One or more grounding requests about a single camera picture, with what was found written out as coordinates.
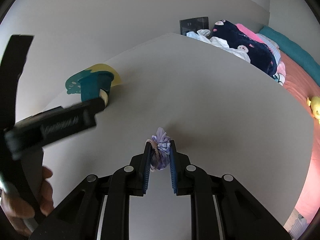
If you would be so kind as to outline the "person's left hand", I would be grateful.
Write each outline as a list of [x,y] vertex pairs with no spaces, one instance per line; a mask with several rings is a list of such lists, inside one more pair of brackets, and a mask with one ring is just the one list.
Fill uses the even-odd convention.
[[[47,180],[52,177],[52,175],[52,170],[46,166],[42,167],[43,180],[40,189],[40,209],[45,216],[48,216],[54,210],[53,188]],[[25,200],[20,197],[11,197],[5,192],[2,192],[1,208],[14,229],[20,235],[26,237],[31,235],[31,231],[23,220],[33,218],[35,211]]]

